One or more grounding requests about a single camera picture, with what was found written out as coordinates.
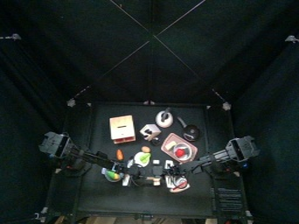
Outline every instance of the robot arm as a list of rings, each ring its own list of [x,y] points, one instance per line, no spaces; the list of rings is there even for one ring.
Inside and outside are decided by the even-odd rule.
[[[83,161],[96,164],[113,172],[127,172],[127,168],[117,161],[108,159],[108,155],[99,152],[92,154],[79,149],[72,143],[70,138],[64,134],[56,134],[48,132],[40,145],[40,151],[50,154],[52,157],[64,159],[65,157],[72,157],[81,159]],[[224,150],[215,152],[211,155],[200,157],[199,160],[191,161],[185,164],[179,164],[167,169],[165,173],[171,173],[173,176],[181,176],[185,173],[199,173],[201,168],[211,165],[212,162],[227,163],[228,161],[235,161],[241,163],[247,161],[251,157],[259,154],[257,147],[255,145],[255,139],[251,136],[244,136],[241,138],[233,138],[228,141]]]
[[[44,135],[42,143],[40,144],[40,151],[49,154],[53,158],[74,158],[83,161],[105,167],[111,171],[121,172],[124,170],[123,165],[108,159],[108,155],[99,152],[92,154],[81,150],[70,141],[70,138],[64,134],[56,134],[48,132]]]

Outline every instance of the green object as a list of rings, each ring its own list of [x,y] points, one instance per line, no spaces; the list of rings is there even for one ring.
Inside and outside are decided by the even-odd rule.
[[[107,171],[107,176],[113,180],[119,179],[119,175],[116,173],[113,173],[112,171]]]
[[[149,161],[151,153],[144,153],[144,155],[140,157],[140,161],[143,164],[145,164]]]

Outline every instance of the wooden block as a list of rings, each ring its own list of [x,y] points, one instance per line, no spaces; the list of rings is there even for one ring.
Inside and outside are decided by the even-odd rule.
[[[87,224],[113,224],[116,217],[89,217]]]
[[[64,221],[64,216],[60,216],[60,218],[54,221],[54,224],[61,224]]]
[[[132,142],[136,140],[133,117],[124,115],[109,118],[111,139],[115,144]]]

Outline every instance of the white bowl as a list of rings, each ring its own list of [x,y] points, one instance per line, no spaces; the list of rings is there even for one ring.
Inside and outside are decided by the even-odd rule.
[[[175,155],[175,152],[176,152],[179,149],[183,149],[183,150],[185,151],[185,154],[184,154],[184,156],[181,156],[181,157],[176,157],[176,155]],[[177,158],[177,160],[185,161],[185,160],[188,160],[188,159],[191,158],[191,156],[192,156],[192,148],[191,148],[191,146],[189,146],[187,143],[177,143],[177,144],[173,146],[172,154],[173,154],[173,156]]]

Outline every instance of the kitchen utensil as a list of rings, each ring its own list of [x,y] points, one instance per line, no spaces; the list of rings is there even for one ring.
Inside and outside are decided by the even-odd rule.
[[[180,121],[183,126],[183,138],[189,142],[196,141],[200,137],[199,128],[192,124],[187,125],[179,116],[177,116],[177,120]]]
[[[160,111],[155,117],[156,124],[161,128],[168,128],[173,124],[173,116],[171,114],[171,108]]]

